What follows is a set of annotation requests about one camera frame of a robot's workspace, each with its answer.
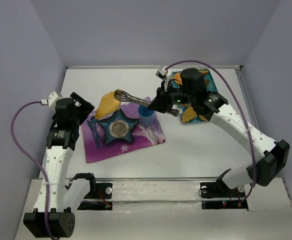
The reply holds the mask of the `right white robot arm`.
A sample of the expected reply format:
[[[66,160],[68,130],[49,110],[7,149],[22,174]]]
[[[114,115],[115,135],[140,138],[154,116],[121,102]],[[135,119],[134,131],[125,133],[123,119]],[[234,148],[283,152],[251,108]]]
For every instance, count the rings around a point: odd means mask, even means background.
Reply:
[[[223,129],[254,158],[251,165],[223,172],[214,185],[216,189],[232,190],[247,184],[266,187],[285,167],[290,145],[266,136],[244,121],[222,95],[207,89],[204,75],[198,69],[182,70],[179,88],[171,86],[173,79],[165,68],[157,70],[156,75],[162,82],[149,109],[172,113],[174,105],[189,104],[197,115]]]

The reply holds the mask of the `metal tongs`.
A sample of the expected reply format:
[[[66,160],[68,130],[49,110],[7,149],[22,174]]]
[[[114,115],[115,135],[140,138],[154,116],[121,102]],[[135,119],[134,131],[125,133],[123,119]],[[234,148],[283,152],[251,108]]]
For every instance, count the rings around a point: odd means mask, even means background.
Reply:
[[[115,98],[120,102],[134,103],[141,106],[145,106],[147,108],[148,108],[148,105],[151,103],[151,101],[147,101],[147,100],[132,96],[121,89],[115,90]]]

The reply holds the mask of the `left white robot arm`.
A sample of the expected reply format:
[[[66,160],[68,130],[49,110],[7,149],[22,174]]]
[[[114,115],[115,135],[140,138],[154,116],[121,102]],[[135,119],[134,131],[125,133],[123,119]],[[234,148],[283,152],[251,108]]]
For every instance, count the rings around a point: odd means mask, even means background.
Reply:
[[[35,238],[69,238],[75,226],[75,211],[83,198],[96,189],[92,173],[77,173],[66,187],[66,174],[79,138],[79,128],[94,106],[72,92],[62,97],[52,92],[47,104],[54,110],[53,123],[46,138],[43,180],[32,212],[23,223]]]

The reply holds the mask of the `long yellow bread loaf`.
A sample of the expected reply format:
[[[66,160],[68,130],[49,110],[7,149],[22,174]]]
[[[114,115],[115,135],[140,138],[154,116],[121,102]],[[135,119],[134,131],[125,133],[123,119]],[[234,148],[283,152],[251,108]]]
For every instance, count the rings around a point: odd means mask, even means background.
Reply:
[[[117,111],[120,109],[120,105],[121,102],[115,98],[115,91],[111,91],[105,94],[100,100],[100,104],[96,110],[95,118],[99,120],[106,115]]]

